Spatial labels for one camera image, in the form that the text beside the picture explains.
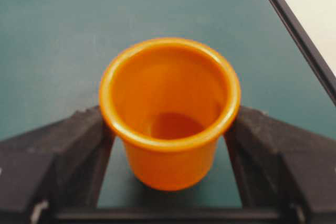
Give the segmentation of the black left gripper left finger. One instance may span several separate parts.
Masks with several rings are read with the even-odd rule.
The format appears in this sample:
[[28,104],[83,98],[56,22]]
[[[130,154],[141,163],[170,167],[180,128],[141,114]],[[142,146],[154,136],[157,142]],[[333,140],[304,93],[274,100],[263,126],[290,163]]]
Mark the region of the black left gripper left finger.
[[33,223],[61,208],[93,208],[111,151],[98,106],[1,141],[1,223]]

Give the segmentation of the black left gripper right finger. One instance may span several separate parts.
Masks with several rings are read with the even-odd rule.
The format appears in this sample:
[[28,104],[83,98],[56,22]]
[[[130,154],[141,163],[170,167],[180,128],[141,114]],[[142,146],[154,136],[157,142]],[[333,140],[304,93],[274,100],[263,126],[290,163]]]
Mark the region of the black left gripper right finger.
[[335,140],[241,106],[224,135],[245,207],[335,223]]

